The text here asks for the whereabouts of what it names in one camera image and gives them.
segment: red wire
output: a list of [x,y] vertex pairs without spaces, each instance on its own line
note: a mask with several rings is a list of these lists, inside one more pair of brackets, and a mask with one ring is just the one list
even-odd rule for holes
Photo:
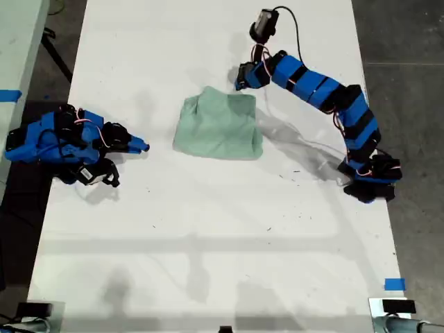
[[[96,125],[92,120],[89,120],[89,119],[80,119],[79,116],[78,116],[78,112],[81,111],[81,110],[82,110],[82,108],[79,108],[78,110],[76,110],[76,117],[77,117],[77,120],[75,120],[74,123],[85,123],[85,122],[87,121],[87,122],[90,122],[90,123],[93,123],[94,125]],[[108,146],[108,145],[106,144],[105,139],[103,138],[102,131],[100,130],[100,128],[99,128],[97,125],[96,125],[96,127],[97,127],[97,130],[99,131],[100,138],[102,139],[102,142],[103,142],[103,144],[105,145],[105,147],[106,147],[106,148],[111,148],[111,146]]]

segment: blue robotic arm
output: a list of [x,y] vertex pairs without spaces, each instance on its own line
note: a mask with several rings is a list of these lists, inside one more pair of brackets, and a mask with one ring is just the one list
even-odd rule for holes
[[341,131],[347,148],[338,169],[353,179],[344,192],[365,203],[376,197],[391,200],[395,196],[393,184],[402,177],[400,161],[387,153],[373,155],[381,134],[361,87],[346,87],[311,71],[285,51],[265,59],[264,43],[274,35],[277,18],[276,10],[263,10],[251,26],[250,35],[258,44],[254,60],[239,67],[236,90],[258,89],[273,81],[325,114],[333,114],[334,125]]
[[10,131],[5,156],[12,162],[47,163],[67,184],[103,181],[116,187],[119,174],[105,154],[140,154],[148,149],[148,144],[119,123],[103,123],[103,117],[66,104],[58,112]]

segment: green cloth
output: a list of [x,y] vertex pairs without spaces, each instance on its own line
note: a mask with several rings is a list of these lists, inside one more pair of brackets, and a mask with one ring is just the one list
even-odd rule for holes
[[201,157],[259,158],[262,134],[256,127],[256,98],[205,87],[202,94],[185,100],[173,148]]

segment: white table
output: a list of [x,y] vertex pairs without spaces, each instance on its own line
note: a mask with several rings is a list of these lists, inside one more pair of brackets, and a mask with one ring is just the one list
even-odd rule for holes
[[[257,161],[171,148],[184,99],[233,91],[277,5],[309,67],[364,86],[350,0],[88,1],[69,102],[152,149],[113,156],[118,189],[53,183],[29,298],[65,302],[64,332],[371,332],[367,298],[402,296],[383,289],[399,277],[386,203],[338,186],[330,117],[270,85],[244,92],[271,138]],[[286,12],[268,47],[297,54]]]
[[10,163],[6,136],[20,126],[49,0],[0,0],[0,90],[19,90],[17,103],[0,103],[0,203]]

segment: blue tape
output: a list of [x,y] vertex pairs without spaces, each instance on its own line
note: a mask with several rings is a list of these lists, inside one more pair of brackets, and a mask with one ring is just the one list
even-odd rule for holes
[[405,291],[405,279],[386,279],[384,285],[386,291]]
[[19,90],[0,90],[0,102],[14,102],[16,103],[22,92]]

